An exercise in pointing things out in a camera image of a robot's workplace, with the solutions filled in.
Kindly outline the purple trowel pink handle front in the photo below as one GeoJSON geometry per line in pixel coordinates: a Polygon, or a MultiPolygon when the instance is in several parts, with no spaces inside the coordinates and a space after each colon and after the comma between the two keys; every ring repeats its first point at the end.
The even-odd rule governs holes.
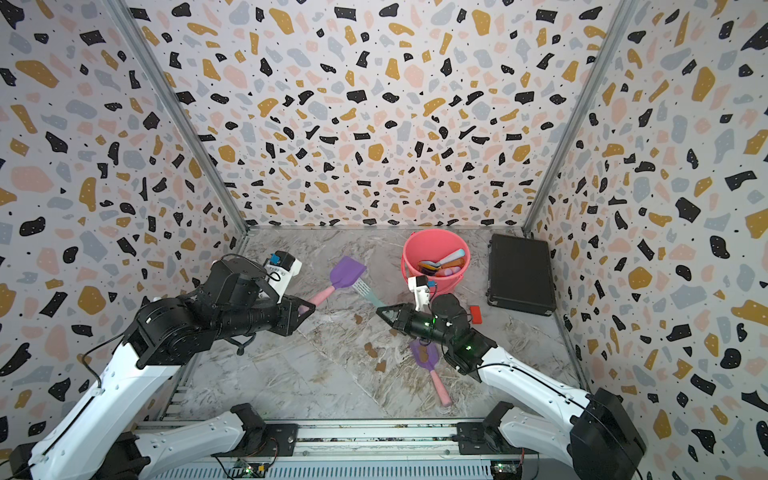
{"type": "Polygon", "coordinates": [[[436,371],[436,366],[440,360],[437,346],[424,339],[415,339],[410,342],[409,347],[417,365],[429,373],[441,404],[444,407],[452,406],[453,401],[436,371]]]}

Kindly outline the purple trowel pink handle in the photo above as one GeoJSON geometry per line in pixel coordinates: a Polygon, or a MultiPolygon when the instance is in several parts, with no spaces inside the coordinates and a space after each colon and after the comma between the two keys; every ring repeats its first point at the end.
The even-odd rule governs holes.
{"type": "Polygon", "coordinates": [[[435,277],[449,277],[449,276],[458,274],[461,270],[462,270],[462,268],[459,267],[459,266],[446,267],[446,268],[442,268],[442,269],[437,270],[434,273],[434,276],[435,277]]]}
{"type": "Polygon", "coordinates": [[[453,401],[436,371],[436,366],[440,360],[437,346],[424,339],[415,339],[410,342],[409,347],[417,365],[429,373],[441,404],[444,407],[452,406],[453,401]]]}
{"type": "Polygon", "coordinates": [[[331,285],[325,290],[313,296],[309,302],[318,306],[326,301],[336,290],[352,286],[366,271],[366,266],[361,262],[344,256],[331,270],[331,285]]]}

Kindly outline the purple trowel pink handle back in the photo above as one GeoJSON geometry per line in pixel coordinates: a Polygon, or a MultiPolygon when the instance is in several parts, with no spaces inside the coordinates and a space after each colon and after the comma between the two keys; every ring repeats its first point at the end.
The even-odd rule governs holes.
{"type": "Polygon", "coordinates": [[[309,302],[318,306],[326,301],[336,290],[352,286],[366,271],[366,266],[361,262],[344,256],[331,270],[331,285],[325,290],[313,296],[309,302]]]}

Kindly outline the yellow trowel wooden handle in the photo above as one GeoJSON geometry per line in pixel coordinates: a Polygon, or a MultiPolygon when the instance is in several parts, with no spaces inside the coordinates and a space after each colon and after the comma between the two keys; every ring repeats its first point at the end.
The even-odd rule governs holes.
{"type": "Polygon", "coordinates": [[[440,263],[440,264],[435,262],[430,262],[430,261],[422,261],[418,263],[418,268],[421,271],[436,272],[442,269],[450,269],[454,267],[458,267],[459,269],[461,269],[465,263],[466,261],[464,258],[458,258],[458,259],[440,263]]]}

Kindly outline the light blue trowel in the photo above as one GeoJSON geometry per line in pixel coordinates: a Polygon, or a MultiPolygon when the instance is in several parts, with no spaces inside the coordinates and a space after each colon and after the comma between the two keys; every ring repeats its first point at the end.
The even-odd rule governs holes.
{"type": "Polygon", "coordinates": [[[438,261],[438,265],[439,265],[440,267],[443,267],[443,266],[445,266],[445,265],[448,265],[448,264],[449,264],[449,263],[451,263],[451,262],[455,262],[455,261],[457,261],[457,260],[461,260],[461,259],[463,259],[465,256],[466,256],[466,252],[465,252],[465,250],[464,250],[464,249],[458,249],[458,250],[456,250],[456,251],[454,251],[454,252],[450,253],[450,254],[449,254],[449,255],[447,255],[446,257],[442,258],[441,260],[439,260],[439,261],[438,261]]]}

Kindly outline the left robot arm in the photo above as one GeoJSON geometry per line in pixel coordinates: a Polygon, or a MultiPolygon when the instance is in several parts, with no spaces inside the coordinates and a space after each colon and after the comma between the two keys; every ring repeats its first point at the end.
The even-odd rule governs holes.
{"type": "Polygon", "coordinates": [[[301,267],[285,251],[262,264],[227,254],[193,291],[142,306],[74,409],[43,440],[12,451],[12,478],[150,479],[208,456],[263,452],[270,442],[266,423],[247,403],[158,434],[128,428],[164,382],[216,342],[242,354],[261,331],[291,335],[315,310],[286,292],[301,267]]]}

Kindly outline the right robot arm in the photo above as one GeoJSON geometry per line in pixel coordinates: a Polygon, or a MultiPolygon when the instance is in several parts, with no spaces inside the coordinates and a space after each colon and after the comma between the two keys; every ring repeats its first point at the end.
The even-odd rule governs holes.
{"type": "Polygon", "coordinates": [[[488,444],[532,449],[573,468],[581,479],[638,479],[646,445],[621,399],[555,380],[515,358],[476,330],[452,294],[438,296],[429,311],[412,303],[382,306],[377,315],[392,329],[444,349],[459,374],[512,396],[528,407],[488,416],[488,444]]]}

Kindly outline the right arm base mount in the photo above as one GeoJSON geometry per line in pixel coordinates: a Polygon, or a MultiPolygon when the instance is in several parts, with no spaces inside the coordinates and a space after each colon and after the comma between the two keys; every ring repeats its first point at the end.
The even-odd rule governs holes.
{"type": "Polygon", "coordinates": [[[523,449],[509,444],[498,429],[483,422],[459,422],[451,439],[458,444],[461,455],[513,455],[523,449]]]}

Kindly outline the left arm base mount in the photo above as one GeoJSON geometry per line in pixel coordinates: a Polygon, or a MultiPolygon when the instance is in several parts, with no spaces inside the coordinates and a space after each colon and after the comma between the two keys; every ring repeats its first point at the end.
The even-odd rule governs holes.
{"type": "Polygon", "coordinates": [[[294,453],[299,425],[296,423],[267,423],[247,432],[233,449],[214,457],[290,457],[294,453]]]}

